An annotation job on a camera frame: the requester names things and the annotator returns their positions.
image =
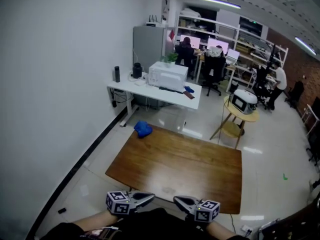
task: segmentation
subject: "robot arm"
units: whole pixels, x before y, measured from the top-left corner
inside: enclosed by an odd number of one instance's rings
[[[187,214],[186,219],[198,224],[209,224],[219,214],[220,203],[211,200],[199,200],[192,196],[178,195],[173,198],[178,208]]]
[[[111,191],[106,195],[106,205],[111,214],[125,216],[136,213],[141,207],[151,203],[155,194],[141,191]]]

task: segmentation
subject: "ceiling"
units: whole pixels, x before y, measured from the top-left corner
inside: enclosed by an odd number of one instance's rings
[[[295,37],[299,37],[315,50],[317,55],[313,57],[320,61],[320,0],[226,0],[240,5],[240,10],[201,0],[183,1],[238,13],[268,26],[295,43]]]

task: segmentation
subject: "black office chair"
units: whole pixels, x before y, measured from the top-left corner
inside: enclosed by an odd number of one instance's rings
[[[261,103],[264,106],[264,109],[267,109],[266,101],[267,98],[271,96],[271,91],[266,87],[267,85],[267,70],[263,67],[259,68],[256,71],[256,80],[252,88],[254,94],[257,97],[258,103]]]
[[[178,58],[175,61],[176,65],[181,65],[181,61],[183,60],[182,66],[188,68],[188,75],[191,74],[195,70],[194,65],[192,64],[192,59],[194,56],[195,50],[193,48],[181,47],[179,45],[175,46],[175,51],[178,54]]]
[[[298,81],[295,83],[294,88],[291,90],[289,90],[289,98],[285,98],[285,102],[288,102],[290,104],[290,108],[297,107],[298,101],[302,95],[302,93],[304,92],[305,88],[304,88],[304,84],[301,81]]]
[[[224,79],[224,69],[226,65],[225,57],[211,57],[204,55],[204,70],[203,76],[205,82],[202,87],[208,87],[207,96],[209,96],[210,90],[216,91],[219,96],[221,96],[221,91],[218,89],[220,81]]]

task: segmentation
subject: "floor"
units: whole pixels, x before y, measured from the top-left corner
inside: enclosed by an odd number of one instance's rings
[[[209,138],[228,113],[223,108],[223,98],[212,91],[207,97],[203,89],[198,110],[188,110],[182,134],[210,141]],[[284,102],[282,94],[275,102],[275,111],[259,108],[260,120],[245,124],[245,134],[238,149],[242,150],[242,199],[240,214],[232,215],[238,234],[243,225],[255,231],[277,218],[285,218],[306,206],[309,197],[308,181],[319,178],[313,163],[308,162],[306,129],[298,113]],[[71,179],[37,231],[42,237],[61,222],[72,222],[106,209],[108,191],[129,188],[105,175],[108,166],[117,156],[138,120],[178,130],[181,109],[171,105],[160,110],[145,107],[131,117],[126,127],[119,123],[110,131],[88,160]],[[234,147],[235,139],[217,134],[213,143]],[[184,214],[170,202],[155,199],[144,211],[164,207],[179,218]],[[57,211],[66,208],[66,212]],[[219,214],[216,221],[233,231],[229,214]]]

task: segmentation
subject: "brick wall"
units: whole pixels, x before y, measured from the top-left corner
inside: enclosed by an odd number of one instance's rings
[[[283,48],[289,48],[288,55],[284,64],[286,74],[287,88],[293,88],[297,81],[303,82],[304,92],[300,97],[297,109],[301,114],[307,104],[312,106],[315,98],[320,98],[320,61],[311,57],[283,35],[269,28],[267,40],[274,44],[281,45]]]

